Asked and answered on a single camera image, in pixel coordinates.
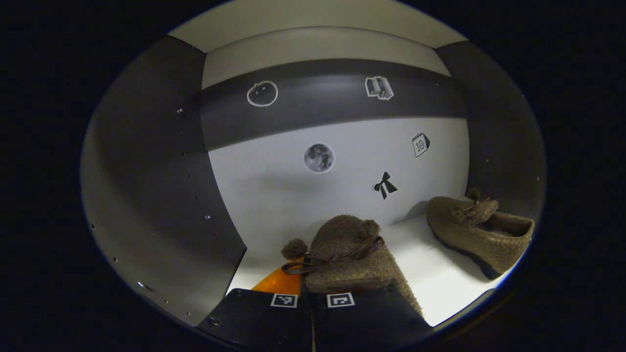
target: white floor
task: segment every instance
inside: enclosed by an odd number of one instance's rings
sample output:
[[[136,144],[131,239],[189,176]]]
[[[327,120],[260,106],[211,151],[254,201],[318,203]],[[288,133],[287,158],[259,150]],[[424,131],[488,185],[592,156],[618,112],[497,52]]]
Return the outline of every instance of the white floor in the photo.
[[[443,247],[433,237],[426,215],[384,226],[381,235],[422,307],[424,320],[431,326],[450,318],[508,275],[506,272],[493,281],[485,278],[469,257]],[[228,291],[251,289],[284,262],[261,260],[246,253]]]

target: gray wall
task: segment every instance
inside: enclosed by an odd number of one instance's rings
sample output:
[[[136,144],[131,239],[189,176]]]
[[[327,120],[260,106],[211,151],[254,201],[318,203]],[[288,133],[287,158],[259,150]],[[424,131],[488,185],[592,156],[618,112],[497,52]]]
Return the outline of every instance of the gray wall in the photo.
[[[500,210],[539,221],[546,189],[543,140],[513,80],[469,41],[436,50],[461,90],[469,133],[468,188],[500,202]]]
[[[86,218],[104,256],[132,289],[191,325],[223,298],[245,251],[189,102],[204,59],[172,37],[146,50],[102,98],[81,156]]]

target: brown ribbon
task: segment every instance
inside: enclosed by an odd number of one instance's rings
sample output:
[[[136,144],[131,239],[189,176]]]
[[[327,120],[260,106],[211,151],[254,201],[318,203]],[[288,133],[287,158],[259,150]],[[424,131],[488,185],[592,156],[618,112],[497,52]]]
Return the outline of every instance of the brown ribbon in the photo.
[[[318,270],[322,266],[326,266],[328,264],[336,263],[336,262],[348,262],[348,261],[358,261],[363,259],[370,254],[376,252],[382,246],[385,245],[385,240],[382,239],[381,236],[374,238],[372,243],[366,245],[363,248],[354,249],[351,252],[346,254],[342,254],[338,256],[337,254],[333,254],[329,260],[319,259],[316,257],[312,257],[308,254],[304,255],[304,259],[308,259],[308,262],[291,262],[282,266],[282,270],[287,275],[298,275],[303,274],[305,272],[312,272]],[[296,266],[301,266],[297,269],[291,269]]]

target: sticker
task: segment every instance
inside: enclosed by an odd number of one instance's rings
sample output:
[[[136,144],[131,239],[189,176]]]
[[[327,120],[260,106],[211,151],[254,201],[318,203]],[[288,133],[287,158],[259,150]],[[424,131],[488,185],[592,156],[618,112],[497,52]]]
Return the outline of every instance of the sticker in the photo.
[[[315,173],[326,173],[333,165],[335,153],[326,144],[313,144],[304,151],[304,166]]]
[[[428,147],[430,147],[430,140],[423,133],[418,133],[415,137],[413,137],[411,143],[413,144],[416,158],[425,153],[428,150]]]
[[[274,294],[272,299],[272,307],[283,308],[297,308],[298,307],[298,295],[296,294]]]
[[[271,81],[254,83],[247,94],[248,102],[254,106],[270,106],[278,98],[278,87]]]
[[[389,181],[390,178],[391,176],[389,176],[389,173],[385,171],[385,173],[382,175],[382,180],[379,183],[375,184],[374,187],[372,187],[372,189],[374,189],[376,192],[380,192],[382,194],[383,200],[387,199],[387,192],[391,194],[398,190],[396,186],[391,184],[391,182]]]
[[[393,96],[391,85],[387,78],[382,76],[367,77],[365,79],[365,90],[367,96],[377,96],[379,100],[389,100]]]
[[[354,305],[352,293],[327,294],[328,308],[348,307]]]

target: apple drawing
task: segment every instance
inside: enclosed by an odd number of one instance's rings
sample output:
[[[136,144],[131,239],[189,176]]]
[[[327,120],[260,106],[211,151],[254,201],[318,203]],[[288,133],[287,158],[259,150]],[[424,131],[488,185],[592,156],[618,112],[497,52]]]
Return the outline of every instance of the apple drawing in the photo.
[[[271,81],[255,83],[248,91],[248,102],[254,106],[270,106],[278,98],[278,87]]]

